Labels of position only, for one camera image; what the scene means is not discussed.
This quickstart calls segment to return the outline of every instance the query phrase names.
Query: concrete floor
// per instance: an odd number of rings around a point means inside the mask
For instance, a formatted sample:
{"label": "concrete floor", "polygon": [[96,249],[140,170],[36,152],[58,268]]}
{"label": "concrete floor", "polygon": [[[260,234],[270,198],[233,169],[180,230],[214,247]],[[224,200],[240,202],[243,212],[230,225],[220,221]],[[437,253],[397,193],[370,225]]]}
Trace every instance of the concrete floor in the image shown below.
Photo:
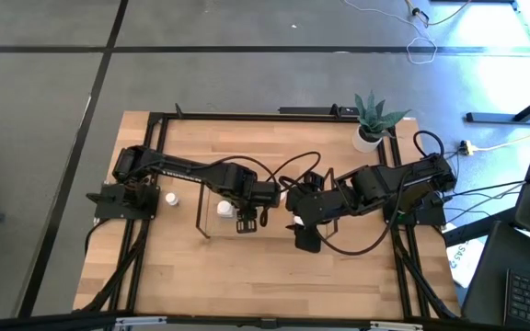
{"label": "concrete floor", "polygon": [[[433,20],[458,5],[415,1]],[[118,0],[0,0],[0,45],[104,45]],[[403,1],[364,5],[404,17]],[[495,27],[491,18],[496,16]],[[429,29],[440,46],[530,47],[508,5],[470,5]],[[118,45],[406,46],[412,27],[339,0],[132,1]],[[13,313],[52,196],[86,106],[99,54],[0,54],[0,318]],[[412,108],[422,129],[447,150],[469,139],[487,147],[530,134],[530,127],[467,124],[469,111],[514,113],[530,104],[530,55],[438,55],[414,65],[404,54],[115,54],[101,91],[35,314],[71,310],[83,242],[124,110],[276,112],[283,106],[353,104],[373,89],[387,109]],[[427,148],[433,145],[424,141]],[[524,177],[530,142],[463,157],[458,190]],[[496,212],[516,196],[486,204]],[[466,208],[479,198],[458,198]],[[448,212],[450,217],[457,211]],[[455,224],[478,219],[470,214]]]}

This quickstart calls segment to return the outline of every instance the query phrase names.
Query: small white object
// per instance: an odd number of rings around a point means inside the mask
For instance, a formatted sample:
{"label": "small white object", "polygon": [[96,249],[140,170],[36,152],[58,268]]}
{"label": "small white object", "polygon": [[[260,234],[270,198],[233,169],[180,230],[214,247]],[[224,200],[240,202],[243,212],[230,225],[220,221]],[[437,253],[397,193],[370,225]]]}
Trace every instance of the small white object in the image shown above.
{"label": "small white object", "polygon": [[351,141],[353,143],[353,147],[359,152],[363,153],[369,153],[375,150],[379,142],[381,142],[381,139],[378,139],[375,143],[369,143],[366,142],[360,135],[359,135],[359,127],[355,129],[355,132],[353,133],[353,136],[351,138]]}
{"label": "small white object", "polygon": [[177,206],[179,204],[179,199],[177,198],[177,196],[175,195],[175,193],[168,193],[166,196],[165,196],[165,201],[170,205],[170,206]]}
{"label": "small white object", "polygon": [[232,207],[230,202],[222,200],[218,202],[218,215],[222,218],[233,218],[235,217],[235,209]]}
{"label": "small white object", "polygon": [[294,224],[300,224],[304,226],[304,221],[300,218],[300,216],[294,216]]}

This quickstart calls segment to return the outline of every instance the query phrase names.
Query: wooden tabletop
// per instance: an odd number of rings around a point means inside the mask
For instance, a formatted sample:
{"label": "wooden tabletop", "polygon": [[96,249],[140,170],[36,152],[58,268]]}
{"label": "wooden tabletop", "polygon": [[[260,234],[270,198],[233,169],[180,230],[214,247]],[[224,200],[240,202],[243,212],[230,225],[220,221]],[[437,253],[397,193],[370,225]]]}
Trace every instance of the wooden tabletop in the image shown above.
{"label": "wooden tabletop", "polygon": [[[121,148],[142,144],[147,118],[148,112],[124,113],[109,172]],[[354,123],[170,120],[163,153],[203,163],[242,154],[275,169],[294,155],[318,151],[322,160],[315,171],[325,174],[334,167],[339,176],[362,165],[379,163],[377,152],[362,154],[354,150],[351,135],[355,128]],[[397,125],[403,163],[421,157],[411,139],[417,130],[414,119]],[[389,143],[386,152],[388,162],[392,162]],[[311,156],[291,163],[281,174],[297,177],[314,159]],[[257,165],[235,162],[254,169],[259,178],[267,177]],[[109,173],[108,181],[113,181]],[[266,228],[259,228],[255,234],[236,234],[234,220],[214,216],[214,206],[220,199],[206,189],[202,226],[211,239],[205,239],[194,226],[200,186],[170,177],[159,178],[158,184],[162,200],[150,226],[136,313],[402,318],[389,236],[360,257],[343,256],[325,246],[319,254],[307,253],[294,247],[293,233],[284,229],[292,222],[292,215],[283,205],[270,210]],[[164,202],[168,192],[179,196],[178,207]],[[343,217],[339,232],[330,241],[342,249],[359,250],[374,242],[385,226],[381,211]],[[89,303],[114,271],[123,231],[124,220],[112,220],[92,235],[75,308]],[[423,274],[449,309],[459,313],[443,238],[430,227],[417,227],[416,236]],[[130,275],[123,284],[119,307],[125,306]],[[413,313],[419,314],[410,276],[408,284]]]}

